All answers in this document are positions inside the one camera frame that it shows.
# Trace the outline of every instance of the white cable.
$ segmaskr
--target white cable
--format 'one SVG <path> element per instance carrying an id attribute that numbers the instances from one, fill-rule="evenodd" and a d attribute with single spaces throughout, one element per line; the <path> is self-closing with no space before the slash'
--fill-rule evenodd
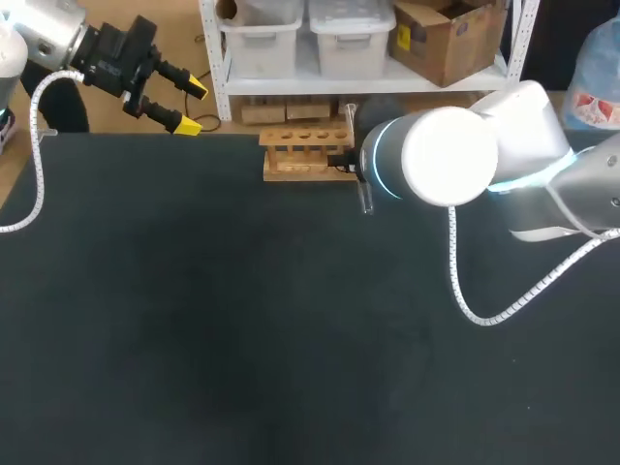
<path id="1" fill-rule="evenodd" d="M 77 82 L 83 82 L 84 75 L 82 73 L 78 73 L 77 71 L 57 71 L 43 79 L 37 86 L 34 94 L 32 94 L 32 101 L 30 103 L 30 141 L 32 142 L 32 160 L 35 164 L 35 175 L 37 177 L 37 199 L 35 200 L 35 206 L 26 218 L 21 220 L 19 223 L 15 223 L 14 225 L 0 227 L 0 233 L 14 233 L 15 231 L 24 229 L 30 223 L 35 221 L 43 208 L 46 185 L 43 178 L 43 164 L 41 162 L 41 147 L 39 145 L 39 124 L 37 116 L 41 96 L 50 84 L 59 79 L 73 79 Z"/>
<path id="2" fill-rule="evenodd" d="M 512 317 L 516 312 L 525 307 L 528 303 L 534 300 L 540 295 L 551 283 L 555 282 L 560 276 L 571 268 L 574 264 L 583 259 L 586 255 L 592 252 L 605 242 L 620 237 L 620 229 L 609 230 L 601 234 L 601 238 L 592 239 L 585 245 L 579 247 L 572 255 L 560 263 L 549 274 L 547 274 L 536 286 L 530 289 L 522 298 L 511 305 L 508 309 L 492 318 L 481 318 L 476 315 L 467 305 L 463 293 L 461 292 L 461 286 L 458 282 L 458 266 L 456 263 L 456 209 L 451 206 L 448 208 L 449 219 L 449 278 L 452 284 L 452 291 L 458 306 L 465 314 L 465 316 L 479 326 L 495 326 L 499 323 L 503 323 L 508 318 Z"/>

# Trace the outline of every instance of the white plastic bin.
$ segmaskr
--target white plastic bin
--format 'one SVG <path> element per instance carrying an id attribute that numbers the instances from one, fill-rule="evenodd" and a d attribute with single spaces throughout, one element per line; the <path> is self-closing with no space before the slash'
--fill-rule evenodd
<path id="1" fill-rule="evenodd" d="M 232 21 L 221 20 L 220 24 L 220 29 L 226 33 L 234 75 L 237 78 L 293 77 L 303 3 L 299 0 L 251 0 L 239 3 L 237 15 L 239 17 Z"/>
<path id="2" fill-rule="evenodd" d="M 310 0 L 310 29 L 318 35 L 327 78 L 380 78 L 395 26 L 388 0 Z"/>

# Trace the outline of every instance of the black table surface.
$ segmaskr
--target black table surface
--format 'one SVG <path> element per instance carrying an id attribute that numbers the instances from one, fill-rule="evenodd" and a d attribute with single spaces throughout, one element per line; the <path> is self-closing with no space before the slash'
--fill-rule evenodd
<path id="1" fill-rule="evenodd" d="M 481 328 L 444 210 L 264 184 L 251 137 L 43 151 L 44 211 L 0 237 L 0 464 L 617 463 L 618 244 Z M 3 224 L 33 198 L 30 168 Z M 481 315 L 584 242 L 518 242 L 486 198 L 458 213 Z"/>

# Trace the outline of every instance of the wooden test tube rack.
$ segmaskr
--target wooden test tube rack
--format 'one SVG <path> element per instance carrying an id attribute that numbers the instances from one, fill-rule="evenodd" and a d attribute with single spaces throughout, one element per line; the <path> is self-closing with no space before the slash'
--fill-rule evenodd
<path id="1" fill-rule="evenodd" d="M 342 155 L 352 146 L 345 128 L 268 128 L 259 145 L 266 148 L 265 181 L 355 181 L 354 173 L 327 166 L 328 155 Z"/>

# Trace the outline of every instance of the white shelf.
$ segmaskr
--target white shelf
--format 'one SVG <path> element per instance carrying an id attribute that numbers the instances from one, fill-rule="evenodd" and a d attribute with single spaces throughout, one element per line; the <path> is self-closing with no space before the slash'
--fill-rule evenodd
<path id="1" fill-rule="evenodd" d="M 508 84 L 508 67 L 500 54 L 496 56 L 493 66 L 445 88 L 438 87 L 390 57 L 387 58 L 385 75 L 380 79 L 340 80 L 322 77 L 316 42 L 306 35 L 300 35 L 297 40 L 296 62 L 294 78 L 246 79 L 237 77 L 231 70 L 225 84 L 226 92 L 229 95 L 451 92 L 499 90 Z"/>
<path id="2" fill-rule="evenodd" d="M 317 51 L 309 40 L 298 45 L 297 73 L 291 79 L 243 79 L 231 72 L 231 57 L 222 53 L 222 34 L 215 6 L 218 0 L 199 0 L 206 51 L 217 110 L 223 121 L 231 121 L 232 95 L 374 94 L 499 90 L 519 82 L 541 0 L 512 0 L 512 47 L 508 66 L 497 56 L 495 64 L 456 84 L 440 88 L 391 58 L 386 73 L 374 80 L 334 80 L 321 76 Z"/>

